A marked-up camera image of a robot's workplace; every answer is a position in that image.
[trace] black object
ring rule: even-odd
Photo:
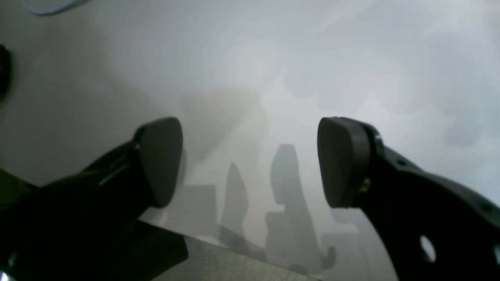
[[[363,122],[323,118],[317,148],[328,204],[363,210],[400,281],[500,280],[500,209],[491,201],[421,170]]]
[[[149,281],[187,259],[183,236],[137,220],[172,199],[182,146],[179,121],[161,119],[22,198],[0,213],[0,270],[18,281]]]
[[[0,45],[0,104],[7,98],[11,82],[12,59],[4,45]]]

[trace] blue cable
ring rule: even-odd
[[[37,16],[53,16],[59,13],[62,13],[66,10],[69,10],[75,6],[78,6],[82,4],[83,2],[88,1],[88,0],[72,0],[70,2],[67,2],[66,4],[63,4],[57,8],[54,9],[49,9],[49,10],[37,10],[33,9],[30,4],[28,3],[28,0],[22,0],[22,5],[28,10],[30,13],[33,15]]]

